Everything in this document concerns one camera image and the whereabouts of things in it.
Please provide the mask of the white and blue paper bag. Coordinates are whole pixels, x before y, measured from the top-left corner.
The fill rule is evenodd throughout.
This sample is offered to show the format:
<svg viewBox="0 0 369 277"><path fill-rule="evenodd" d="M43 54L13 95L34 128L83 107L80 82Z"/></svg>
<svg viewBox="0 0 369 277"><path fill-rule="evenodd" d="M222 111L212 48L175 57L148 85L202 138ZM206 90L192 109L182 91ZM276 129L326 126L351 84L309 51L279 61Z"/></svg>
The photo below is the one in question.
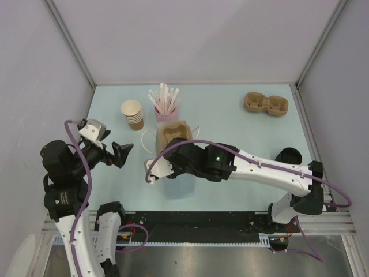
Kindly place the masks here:
<svg viewBox="0 0 369 277"><path fill-rule="evenodd" d="M192 129L185 120L169 120L157 123L156 131L147 129L141 135L143 149L151 155L158 156L174 139L197 139L201 128ZM149 132L154 137L150 148L145 145L145 135ZM163 183L164 194L167 199L185 199L195 192L195 177L183 173L180 168L161 157L152 169L152 181Z"/></svg>

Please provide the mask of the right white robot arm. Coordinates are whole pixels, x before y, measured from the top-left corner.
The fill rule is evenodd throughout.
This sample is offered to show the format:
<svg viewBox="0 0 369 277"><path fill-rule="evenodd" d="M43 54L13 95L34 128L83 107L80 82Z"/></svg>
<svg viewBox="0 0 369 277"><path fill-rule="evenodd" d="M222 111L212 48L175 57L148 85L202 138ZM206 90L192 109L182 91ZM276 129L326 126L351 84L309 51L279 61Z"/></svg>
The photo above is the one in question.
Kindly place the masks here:
<svg viewBox="0 0 369 277"><path fill-rule="evenodd" d="M166 146L164 159L172 165L172 178L191 174L212 182L246 180L286 191L268 207L266 225L271 231L280 231L300 214L320 215L323 211L323 164L315 160L306 166L288 164L262 159L226 144L208 142L201 148L183 138Z"/></svg>

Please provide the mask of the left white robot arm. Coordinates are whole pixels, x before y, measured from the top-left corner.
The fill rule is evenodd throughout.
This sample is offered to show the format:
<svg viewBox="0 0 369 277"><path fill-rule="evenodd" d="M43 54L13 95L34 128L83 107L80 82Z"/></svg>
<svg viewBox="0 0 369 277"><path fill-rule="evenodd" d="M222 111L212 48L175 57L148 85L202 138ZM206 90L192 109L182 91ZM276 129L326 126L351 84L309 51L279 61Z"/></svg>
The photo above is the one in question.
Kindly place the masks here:
<svg viewBox="0 0 369 277"><path fill-rule="evenodd" d="M62 238L71 276L119 276L115 251L118 231L127 225L123 205L114 201L100 206L94 245L87 200L91 186L84 180L81 158L62 140L45 145L40 155L47 171L44 206Z"/></svg>

